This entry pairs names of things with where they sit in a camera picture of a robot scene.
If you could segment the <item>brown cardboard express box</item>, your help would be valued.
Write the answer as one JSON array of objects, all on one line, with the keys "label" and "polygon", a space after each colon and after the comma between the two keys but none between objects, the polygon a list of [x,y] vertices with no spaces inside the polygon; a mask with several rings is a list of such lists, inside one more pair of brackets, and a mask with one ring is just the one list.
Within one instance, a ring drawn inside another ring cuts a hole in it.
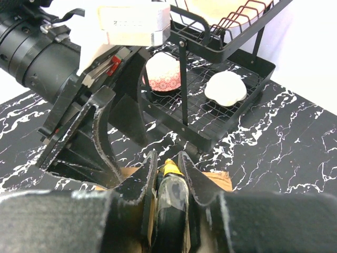
[{"label": "brown cardboard express box", "polygon": [[101,182],[109,195],[98,252],[232,252],[224,191],[192,164],[147,161]]}]

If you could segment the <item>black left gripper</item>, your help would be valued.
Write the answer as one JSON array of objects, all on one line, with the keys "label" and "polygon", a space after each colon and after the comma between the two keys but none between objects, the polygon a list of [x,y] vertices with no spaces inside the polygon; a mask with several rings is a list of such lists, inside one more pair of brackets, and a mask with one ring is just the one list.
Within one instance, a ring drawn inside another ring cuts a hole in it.
[{"label": "black left gripper", "polygon": [[[107,122],[110,112],[113,127],[138,145],[148,145],[141,84],[150,54],[147,50],[133,53],[136,49],[108,46],[79,76],[73,73],[68,77],[39,129],[46,145],[37,162],[39,168],[108,189],[123,181],[108,139]],[[113,90],[103,86],[110,76],[118,75]]]}]

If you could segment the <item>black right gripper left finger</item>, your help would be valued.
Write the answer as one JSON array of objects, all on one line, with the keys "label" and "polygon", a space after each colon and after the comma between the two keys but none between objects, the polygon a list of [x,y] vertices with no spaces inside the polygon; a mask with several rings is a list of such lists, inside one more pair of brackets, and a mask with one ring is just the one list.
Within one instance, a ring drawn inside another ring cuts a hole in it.
[{"label": "black right gripper left finger", "polygon": [[149,252],[157,153],[109,190],[1,195],[1,252]]}]

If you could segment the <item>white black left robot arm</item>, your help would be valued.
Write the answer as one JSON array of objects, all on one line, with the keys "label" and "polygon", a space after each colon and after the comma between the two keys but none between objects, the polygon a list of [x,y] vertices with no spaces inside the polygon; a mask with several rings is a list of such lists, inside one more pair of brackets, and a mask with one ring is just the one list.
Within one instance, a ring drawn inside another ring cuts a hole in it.
[{"label": "white black left robot arm", "polygon": [[147,144],[140,86],[149,52],[113,46],[83,71],[82,49],[71,42],[63,18],[44,11],[50,1],[1,1],[1,68],[52,104],[39,128],[45,150],[40,169],[113,188],[123,180],[109,138],[113,126]]}]

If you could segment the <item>yellow utility knife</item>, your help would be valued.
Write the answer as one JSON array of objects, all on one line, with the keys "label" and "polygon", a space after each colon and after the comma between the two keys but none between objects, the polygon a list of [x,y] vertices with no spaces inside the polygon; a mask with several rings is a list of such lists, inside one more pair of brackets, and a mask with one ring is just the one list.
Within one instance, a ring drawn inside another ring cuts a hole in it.
[{"label": "yellow utility knife", "polygon": [[157,178],[151,252],[187,252],[189,190],[185,176],[167,159]]}]

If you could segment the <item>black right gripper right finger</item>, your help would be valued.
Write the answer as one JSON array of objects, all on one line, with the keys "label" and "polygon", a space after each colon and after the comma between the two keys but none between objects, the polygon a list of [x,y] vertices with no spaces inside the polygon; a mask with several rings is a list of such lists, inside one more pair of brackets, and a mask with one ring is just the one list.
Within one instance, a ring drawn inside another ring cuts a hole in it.
[{"label": "black right gripper right finger", "polygon": [[336,252],[336,197],[326,193],[227,192],[184,151],[190,252]]}]

